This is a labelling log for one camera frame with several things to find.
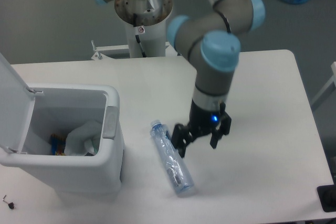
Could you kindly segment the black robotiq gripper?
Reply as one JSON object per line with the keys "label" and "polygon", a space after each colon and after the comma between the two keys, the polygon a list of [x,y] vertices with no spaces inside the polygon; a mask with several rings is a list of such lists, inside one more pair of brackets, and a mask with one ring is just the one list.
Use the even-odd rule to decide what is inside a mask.
{"label": "black robotiq gripper", "polygon": [[217,105],[214,110],[206,110],[192,101],[189,123],[175,125],[171,143],[181,158],[185,157],[188,145],[197,138],[212,134],[210,145],[216,148],[222,136],[230,133],[232,118],[225,111],[226,104],[220,102]]}

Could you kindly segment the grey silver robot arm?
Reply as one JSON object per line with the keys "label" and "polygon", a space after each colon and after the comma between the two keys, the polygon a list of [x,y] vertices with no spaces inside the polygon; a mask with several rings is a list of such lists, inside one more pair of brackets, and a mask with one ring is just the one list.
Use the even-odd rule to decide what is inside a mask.
{"label": "grey silver robot arm", "polygon": [[229,134],[231,118],[226,99],[238,64],[238,35],[258,28],[265,19],[262,0],[209,0],[212,12],[198,19],[180,15],[173,20],[172,0],[95,0],[114,2],[127,31],[132,58],[164,56],[170,44],[195,69],[196,80],[189,122],[174,127],[171,142],[180,156],[202,136],[216,148]]}

